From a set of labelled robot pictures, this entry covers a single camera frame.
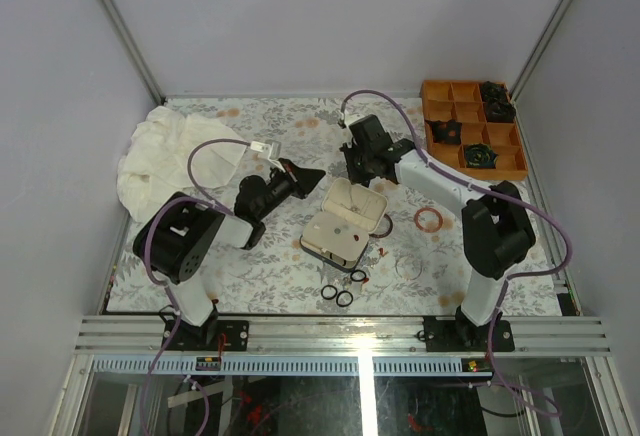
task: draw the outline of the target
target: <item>black rubber band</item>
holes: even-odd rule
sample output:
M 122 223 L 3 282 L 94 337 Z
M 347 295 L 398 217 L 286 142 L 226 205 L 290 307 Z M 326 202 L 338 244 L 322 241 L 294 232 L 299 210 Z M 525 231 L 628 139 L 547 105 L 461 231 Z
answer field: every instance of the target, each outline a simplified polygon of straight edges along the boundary
M 324 290 L 327 289 L 327 288 L 333 289 L 333 296 L 327 297 L 327 296 L 324 295 Z M 322 299 L 324 299 L 326 301 L 331 301 L 333 298 L 338 296 L 338 288 L 336 288 L 332 284 L 327 284 L 326 286 L 323 286 L 322 289 L 320 290 L 320 296 L 322 296 Z
M 361 273 L 362 274 L 362 278 L 361 279 L 354 279 L 353 275 L 357 274 L 357 273 Z M 354 283 L 361 283 L 362 281 L 367 279 L 367 273 L 365 273 L 361 269 L 354 269 L 353 271 L 351 271 L 351 274 L 349 275 L 349 278 L 351 278 L 351 281 L 353 281 Z
M 340 296 L 343 294 L 348 294 L 351 299 L 349 300 L 349 302 L 347 304 L 340 304 Z M 338 306 L 340 306 L 341 308 L 346 308 L 347 306 L 351 306 L 351 303 L 353 303 L 353 294 L 351 294 L 349 291 L 345 290 L 345 291 L 340 291 L 337 295 L 336 295 L 336 304 Z
M 391 216 L 389 216 L 388 214 L 384 215 L 384 219 L 389 221 L 389 229 L 387 229 L 382 234 L 370 234 L 369 236 L 371 236 L 372 238 L 376 238 L 376 239 L 382 239 L 382 238 L 386 238 L 387 236 L 389 236 L 391 234 L 391 231 L 393 231 L 393 220 L 391 219 Z

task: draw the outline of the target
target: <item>orange tray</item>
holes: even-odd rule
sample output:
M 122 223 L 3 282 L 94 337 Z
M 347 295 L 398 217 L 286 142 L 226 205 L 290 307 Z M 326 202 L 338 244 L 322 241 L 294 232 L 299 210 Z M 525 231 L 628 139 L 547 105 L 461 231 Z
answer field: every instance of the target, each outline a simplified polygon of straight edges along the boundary
M 422 108 L 425 121 L 462 123 L 462 144 L 436 143 L 425 122 L 427 151 L 437 160 L 477 179 L 522 181 L 529 172 L 515 123 L 488 123 L 480 96 L 484 81 L 425 81 L 422 84 Z M 495 169 L 468 168 L 464 146 L 484 143 L 498 155 Z

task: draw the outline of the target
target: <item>table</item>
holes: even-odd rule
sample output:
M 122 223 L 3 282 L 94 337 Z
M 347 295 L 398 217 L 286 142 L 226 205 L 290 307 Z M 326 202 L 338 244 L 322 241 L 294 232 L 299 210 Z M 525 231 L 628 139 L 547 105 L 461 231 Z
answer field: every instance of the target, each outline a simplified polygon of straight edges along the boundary
M 214 245 L 200 271 L 211 299 L 224 313 L 441 315 L 453 314 L 465 296 L 471 267 L 463 254 L 460 221 L 444 207 L 411 189 L 374 180 L 371 188 L 389 199 L 388 214 L 394 228 L 384 239 L 372 240 L 359 264 L 370 281 L 347 308 L 320 297 L 323 285 L 342 287 L 345 273 L 300 249 L 299 237 L 311 217 L 320 211 L 331 183 L 346 176 L 339 147 L 343 130 L 337 126 L 341 100 L 330 98 L 217 98 L 171 99 L 167 106 L 184 115 L 198 112 L 219 118 L 247 140 L 275 139 L 281 156 L 301 167 L 325 169 L 327 175 L 306 200 L 289 198 L 265 220 L 267 231 L 251 251 Z M 424 136 L 421 100 L 402 98 L 421 137 Z M 391 106 L 377 98 L 359 97 L 349 110 L 376 114 L 392 137 L 408 137 L 408 130 Z M 212 190 L 233 207 L 237 187 L 249 174 L 268 177 L 269 167 L 257 154 L 247 152 L 230 184 Z M 524 183 L 516 183 L 528 200 Z M 195 195 L 192 189 L 185 192 Z M 419 230 L 414 215 L 433 207 L 444 217 L 433 234 Z M 429 212 L 421 221 L 433 224 Z M 538 242 L 523 262 L 525 270 L 547 268 L 548 262 L 532 218 Z M 107 294 L 108 312 L 158 311 L 168 303 L 164 291 L 151 284 L 132 243 L 143 224 L 132 222 Z M 560 315 L 551 277 L 520 278 L 511 283 L 505 299 L 507 315 Z

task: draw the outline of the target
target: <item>white wall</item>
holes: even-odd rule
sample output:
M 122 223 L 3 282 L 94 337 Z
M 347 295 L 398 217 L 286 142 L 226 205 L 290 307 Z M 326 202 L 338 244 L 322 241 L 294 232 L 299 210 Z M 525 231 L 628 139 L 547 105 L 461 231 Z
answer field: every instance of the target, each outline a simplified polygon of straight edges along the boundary
M 115 0 L 166 94 L 513 82 L 558 0 Z
M 41 434 L 123 210 L 115 168 L 152 107 L 95 0 L 0 0 L 0 427 Z
M 640 417 L 640 0 L 576 0 L 518 109 L 551 207 L 575 240 L 582 303 L 608 323 Z

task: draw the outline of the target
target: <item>white cloth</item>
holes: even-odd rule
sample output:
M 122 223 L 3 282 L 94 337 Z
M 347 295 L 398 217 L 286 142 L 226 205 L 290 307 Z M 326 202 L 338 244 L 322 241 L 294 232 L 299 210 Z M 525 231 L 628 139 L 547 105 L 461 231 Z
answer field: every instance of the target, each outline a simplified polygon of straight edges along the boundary
M 219 138 L 244 141 L 221 122 L 197 113 L 185 118 L 163 106 L 151 111 L 138 124 L 118 164 L 118 197 L 131 217 L 146 222 L 173 193 L 193 186 L 187 173 L 189 154 L 199 144 Z M 202 148 L 193 158 L 195 180 L 205 188 L 226 185 L 245 149 L 233 143 Z

